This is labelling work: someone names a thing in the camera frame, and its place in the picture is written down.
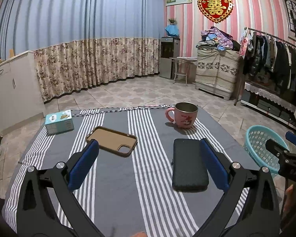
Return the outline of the teal plastic basket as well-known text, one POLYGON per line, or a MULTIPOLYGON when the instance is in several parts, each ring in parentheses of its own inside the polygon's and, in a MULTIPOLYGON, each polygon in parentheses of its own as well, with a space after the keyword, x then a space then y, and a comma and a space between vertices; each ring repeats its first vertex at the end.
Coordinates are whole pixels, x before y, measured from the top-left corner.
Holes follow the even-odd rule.
POLYGON ((253 125, 247 129, 243 148, 259 167, 267 166, 272 177, 275 177, 280 166, 279 160, 265 147, 266 141, 269 139, 274 140, 289 151, 289 147, 281 136, 262 125, 253 125))

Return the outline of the black power bank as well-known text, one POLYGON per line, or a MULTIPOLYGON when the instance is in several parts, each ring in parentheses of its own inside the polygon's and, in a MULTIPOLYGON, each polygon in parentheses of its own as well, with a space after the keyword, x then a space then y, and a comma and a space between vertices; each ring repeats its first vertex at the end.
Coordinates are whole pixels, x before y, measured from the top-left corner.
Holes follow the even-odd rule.
POLYGON ((172 187, 177 192, 202 192, 209 184, 199 140, 175 139, 173 143, 172 187))

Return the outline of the grey striped table cloth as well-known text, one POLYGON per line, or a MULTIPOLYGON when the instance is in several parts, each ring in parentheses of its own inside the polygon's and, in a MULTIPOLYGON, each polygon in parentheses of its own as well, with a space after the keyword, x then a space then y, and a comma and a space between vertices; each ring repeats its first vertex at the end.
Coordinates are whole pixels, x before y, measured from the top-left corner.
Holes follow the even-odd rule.
POLYGON ((244 149, 205 110, 199 109, 190 130, 169 123, 163 108, 105 112, 76 111, 74 129, 48 135, 43 125, 22 149, 7 188, 3 215, 16 228, 21 185, 29 166, 52 168, 86 146, 86 137, 98 126, 129 133, 137 138, 132 154, 123 158, 100 151, 80 189, 78 202, 105 236, 192 236, 207 220, 222 196, 214 182, 199 193, 176 192, 172 187, 173 143, 176 139, 209 140, 230 162, 256 169, 244 149))

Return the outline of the teal tissue box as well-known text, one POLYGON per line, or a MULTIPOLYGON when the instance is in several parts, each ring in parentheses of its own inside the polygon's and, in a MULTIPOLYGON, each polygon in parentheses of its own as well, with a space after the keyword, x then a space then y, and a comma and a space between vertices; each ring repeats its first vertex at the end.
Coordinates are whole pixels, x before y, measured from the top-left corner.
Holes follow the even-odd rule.
POLYGON ((59 134, 74 129, 71 110, 55 112, 45 117, 45 128, 48 135, 59 134))

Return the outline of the brown phone case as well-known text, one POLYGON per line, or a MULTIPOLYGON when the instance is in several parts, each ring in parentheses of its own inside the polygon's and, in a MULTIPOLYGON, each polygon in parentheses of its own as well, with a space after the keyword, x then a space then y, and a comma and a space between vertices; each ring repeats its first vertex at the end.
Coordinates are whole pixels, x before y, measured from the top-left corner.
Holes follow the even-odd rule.
POLYGON ((137 145, 136 136, 97 126, 87 137, 86 141, 96 140, 99 148, 120 157, 129 157, 137 145))

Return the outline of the white low cabinet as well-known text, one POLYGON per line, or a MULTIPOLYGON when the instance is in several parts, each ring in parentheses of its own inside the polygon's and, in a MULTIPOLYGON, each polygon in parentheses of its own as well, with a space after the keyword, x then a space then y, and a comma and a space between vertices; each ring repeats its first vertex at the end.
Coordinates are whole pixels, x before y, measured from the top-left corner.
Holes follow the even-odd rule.
POLYGON ((37 78, 34 52, 18 54, 0 64, 0 134, 6 135, 41 119, 46 109, 37 78))

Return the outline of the pink metal mug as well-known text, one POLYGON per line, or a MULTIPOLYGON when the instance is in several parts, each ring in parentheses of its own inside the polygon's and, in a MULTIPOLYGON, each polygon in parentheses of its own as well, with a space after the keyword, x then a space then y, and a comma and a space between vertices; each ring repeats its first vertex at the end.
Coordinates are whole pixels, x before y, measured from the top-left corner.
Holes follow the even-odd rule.
POLYGON ((165 112, 166 118, 178 128, 191 128, 196 121, 198 106, 189 102, 179 102, 165 112))

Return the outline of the cloth covered cabinet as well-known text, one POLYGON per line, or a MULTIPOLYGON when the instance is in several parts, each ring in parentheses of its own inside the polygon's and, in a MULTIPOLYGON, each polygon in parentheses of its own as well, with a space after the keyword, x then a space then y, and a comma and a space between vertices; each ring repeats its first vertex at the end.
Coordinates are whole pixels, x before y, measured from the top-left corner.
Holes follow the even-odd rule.
POLYGON ((242 59, 237 51, 201 48, 197 53, 195 88, 230 100, 241 66, 242 59))

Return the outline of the pile of clothes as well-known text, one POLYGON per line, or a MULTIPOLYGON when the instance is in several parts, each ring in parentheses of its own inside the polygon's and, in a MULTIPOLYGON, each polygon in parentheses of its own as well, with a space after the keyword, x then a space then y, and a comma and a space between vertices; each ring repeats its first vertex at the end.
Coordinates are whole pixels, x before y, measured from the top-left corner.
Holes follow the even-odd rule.
POLYGON ((202 47, 213 47, 219 51, 233 50, 239 52, 240 50, 240 44, 230 34, 214 26, 201 31, 201 40, 196 44, 196 48, 201 49, 202 47))

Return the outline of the small side table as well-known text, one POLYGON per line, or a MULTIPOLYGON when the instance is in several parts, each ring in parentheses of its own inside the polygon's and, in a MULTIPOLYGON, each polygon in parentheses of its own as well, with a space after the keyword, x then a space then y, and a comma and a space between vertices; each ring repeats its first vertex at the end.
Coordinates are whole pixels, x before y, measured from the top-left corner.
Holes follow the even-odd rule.
POLYGON ((180 76, 184 78, 185 85, 187 86, 190 66, 197 64, 197 57, 171 57, 170 60, 174 64, 173 83, 177 82, 180 76))

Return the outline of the grey water dispenser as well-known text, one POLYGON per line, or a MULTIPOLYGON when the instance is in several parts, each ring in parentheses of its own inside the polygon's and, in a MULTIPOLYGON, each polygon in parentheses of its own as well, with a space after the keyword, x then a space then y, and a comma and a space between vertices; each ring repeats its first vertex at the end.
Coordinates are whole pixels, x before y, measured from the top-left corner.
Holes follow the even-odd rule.
POLYGON ((180 55, 180 39, 176 37, 162 37, 159 61, 159 76, 166 79, 174 77, 174 62, 172 58, 180 55))

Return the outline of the blue floral curtain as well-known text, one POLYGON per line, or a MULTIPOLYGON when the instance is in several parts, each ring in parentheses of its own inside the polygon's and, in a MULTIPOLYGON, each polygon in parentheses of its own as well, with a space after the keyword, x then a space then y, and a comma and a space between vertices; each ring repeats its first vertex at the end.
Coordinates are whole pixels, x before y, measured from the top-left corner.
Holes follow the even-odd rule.
POLYGON ((44 101, 159 72, 164 0, 0 0, 0 59, 34 52, 44 101))

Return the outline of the blue water bottle cover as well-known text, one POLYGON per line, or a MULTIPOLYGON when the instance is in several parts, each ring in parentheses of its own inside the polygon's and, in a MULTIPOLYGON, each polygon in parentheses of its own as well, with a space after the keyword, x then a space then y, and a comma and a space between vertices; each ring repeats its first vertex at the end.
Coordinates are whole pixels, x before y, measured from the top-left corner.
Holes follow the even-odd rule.
POLYGON ((177 25, 167 25, 165 28, 165 32, 167 36, 179 38, 179 29, 177 28, 177 25))

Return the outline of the small potted plant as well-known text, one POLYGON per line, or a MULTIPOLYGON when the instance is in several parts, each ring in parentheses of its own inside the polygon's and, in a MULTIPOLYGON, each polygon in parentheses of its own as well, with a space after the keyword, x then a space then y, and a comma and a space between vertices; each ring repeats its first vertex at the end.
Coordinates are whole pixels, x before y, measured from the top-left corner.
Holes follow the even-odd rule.
POLYGON ((175 18, 168 18, 169 25, 177 25, 177 20, 175 18))

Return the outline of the red heart wall decoration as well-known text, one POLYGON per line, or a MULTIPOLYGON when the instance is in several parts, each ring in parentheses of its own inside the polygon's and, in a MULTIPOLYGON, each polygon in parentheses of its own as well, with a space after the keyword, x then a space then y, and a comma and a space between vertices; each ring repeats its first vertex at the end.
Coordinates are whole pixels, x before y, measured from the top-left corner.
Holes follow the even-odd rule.
POLYGON ((233 0, 197 0, 201 13, 210 21, 220 23, 232 13, 233 0))

